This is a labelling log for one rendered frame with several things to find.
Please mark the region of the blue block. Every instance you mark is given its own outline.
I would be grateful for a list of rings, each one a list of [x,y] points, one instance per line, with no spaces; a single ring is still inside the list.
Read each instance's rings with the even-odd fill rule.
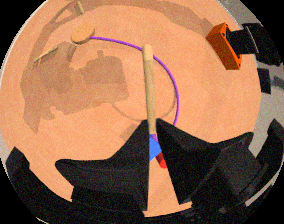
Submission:
[[[153,137],[149,135],[150,139],[150,161],[154,159],[155,156],[158,155],[159,152],[161,152],[161,147],[159,147],[159,143],[157,141],[153,140]]]

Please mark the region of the round wooden button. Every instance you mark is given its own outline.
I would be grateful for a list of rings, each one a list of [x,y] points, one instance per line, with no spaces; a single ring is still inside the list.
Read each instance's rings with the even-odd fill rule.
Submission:
[[[94,34],[95,28],[93,23],[83,23],[71,32],[71,40],[73,40],[75,44],[83,44],[91,40],[89,37],[94,36]]]

